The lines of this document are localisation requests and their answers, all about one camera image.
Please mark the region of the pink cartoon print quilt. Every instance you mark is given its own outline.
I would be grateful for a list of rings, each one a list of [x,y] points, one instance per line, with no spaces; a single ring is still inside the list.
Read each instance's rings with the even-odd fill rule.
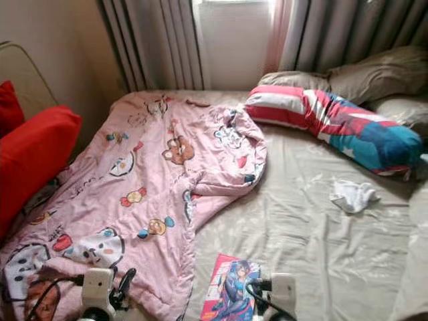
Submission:
[[[260,180],[265,137],[241,104],[125,95],[89,146],[21,209],[0,251],[2,321],[82,312],[68,281],[91,268],[136,269],[128,299],[158,321],[193,289],[195,238]]]

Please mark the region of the anime cover book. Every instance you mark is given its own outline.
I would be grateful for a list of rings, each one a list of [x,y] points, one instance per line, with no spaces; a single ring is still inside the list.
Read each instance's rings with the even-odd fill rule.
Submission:
[[[247,285],[260,276],[257,263],[218,254],[206,288],[201,321],[253,321],[255,299]]]

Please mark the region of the large red cushion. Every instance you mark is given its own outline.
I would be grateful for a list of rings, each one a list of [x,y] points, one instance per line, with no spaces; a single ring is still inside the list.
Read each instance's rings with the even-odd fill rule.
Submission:
[[[0,238],[31,196],[66,167],[81,128],[82,117],[64,105],[1,123]]]

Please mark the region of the beige floral bed sheet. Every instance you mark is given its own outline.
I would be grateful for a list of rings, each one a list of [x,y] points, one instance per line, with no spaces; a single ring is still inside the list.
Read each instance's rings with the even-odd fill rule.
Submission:
[[[428,183],[380,177],[323,141],[259,124],[259,182],[202,226],[193,289],[169,303],[198,321],[218,254],[296,279],[301,321],[428,319]],[[329,196],[337,180],[372,183],[381,199],[357,214]]]

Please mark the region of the small red cushion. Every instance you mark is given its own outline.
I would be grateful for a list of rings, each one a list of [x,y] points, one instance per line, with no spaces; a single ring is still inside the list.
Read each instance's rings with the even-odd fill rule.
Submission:
[[[0,85],[0,135],[1,137],[14,131],[25,122],[25,116],[13,84],[6,80]]]

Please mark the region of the beige padded headboard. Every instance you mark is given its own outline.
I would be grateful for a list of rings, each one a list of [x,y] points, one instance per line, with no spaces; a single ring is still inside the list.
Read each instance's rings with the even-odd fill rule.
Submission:
[[[0,80],[10,82],[25,119],[58,105],[33,58],[18,43],[0,43]]]

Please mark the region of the crumpled white cloth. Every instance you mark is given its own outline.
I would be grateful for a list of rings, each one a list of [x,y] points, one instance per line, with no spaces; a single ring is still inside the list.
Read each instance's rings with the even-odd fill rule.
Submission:
[[[375,204],[381,197],[372,183],[337,180],[332,184],[329,199],[340,210],[348,214],[357,214],[369,205]]]

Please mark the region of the grey pleated curtain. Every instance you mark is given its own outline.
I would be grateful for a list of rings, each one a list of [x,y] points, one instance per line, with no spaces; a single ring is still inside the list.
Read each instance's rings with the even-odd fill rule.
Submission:
[[[294,0],[278,71],[324,72],[409,45],[428,46],[428,0]]]
[[[193,0],[96,0],[128,92],[202,90]]]

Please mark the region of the flat grey-beige pillow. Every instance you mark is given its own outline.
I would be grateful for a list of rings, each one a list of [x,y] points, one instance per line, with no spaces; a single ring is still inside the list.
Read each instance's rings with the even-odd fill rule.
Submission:
[[[290,86],[291,88],[323,90],[325,92],[329,92],[331,90],[331,85],[327,74],[300,71],[268,73],[260,78],[257,85]]]

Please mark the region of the pink sheer curtain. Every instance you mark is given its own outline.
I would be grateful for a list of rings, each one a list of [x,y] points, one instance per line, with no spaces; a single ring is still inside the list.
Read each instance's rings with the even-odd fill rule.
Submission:
[[[265,55],[265,67],[263,67],[265,74],[280,70],[291,24],[293,2],[294,0],[270,0],[272,20],[270,21],[270,37]]]

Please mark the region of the bright window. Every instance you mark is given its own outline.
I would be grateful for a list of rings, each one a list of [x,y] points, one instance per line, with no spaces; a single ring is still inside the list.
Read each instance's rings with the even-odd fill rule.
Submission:
[[[202,4],[263,4],[269,5],[270,0],[200,0]]]

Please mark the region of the large wrinkled tan pillow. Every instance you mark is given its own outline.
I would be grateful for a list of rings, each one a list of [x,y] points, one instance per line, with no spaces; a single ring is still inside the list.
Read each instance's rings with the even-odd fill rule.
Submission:
[[[404,46],[329,71],[333,94],[355,104],[428,90],[428,49]]]

